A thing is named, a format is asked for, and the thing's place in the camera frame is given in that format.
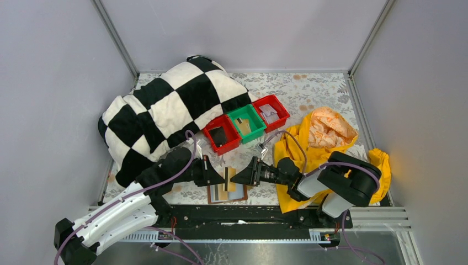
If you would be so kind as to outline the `brown leather card holder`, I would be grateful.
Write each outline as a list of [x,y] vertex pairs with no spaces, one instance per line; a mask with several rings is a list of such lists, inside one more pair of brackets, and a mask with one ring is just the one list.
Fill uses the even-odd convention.
[[208,186],[208,204],[223,204],[247,200],[247,187],[242,184],[224,181]]

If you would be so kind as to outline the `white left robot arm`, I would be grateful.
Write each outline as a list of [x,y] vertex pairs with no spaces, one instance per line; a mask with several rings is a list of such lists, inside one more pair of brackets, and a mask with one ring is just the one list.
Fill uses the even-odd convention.
[[54,263],[92,264],[107,247],[135,231],[154,224],[174,225],[172,207],[163,196],[179,182],[206,187],[225,179],[206,155],[195,157],[188,148],[177,147],[95,211],[75,221],[60,220],[55,226]]

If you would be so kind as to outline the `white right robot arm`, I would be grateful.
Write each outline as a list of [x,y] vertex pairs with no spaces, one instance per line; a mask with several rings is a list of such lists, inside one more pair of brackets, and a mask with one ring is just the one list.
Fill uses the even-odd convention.
[[261,182],[286,189],[286,198],[302,203],[329,194],[321,200],[321,210],[337,218],[353,206],[366,207],[380,188],[381,171],[370,163],[335,151],[313,171],[303,174],[293,161],[282,158],[276,166],[253,157],[249,165],[230,178],[231,182],[257,186]]

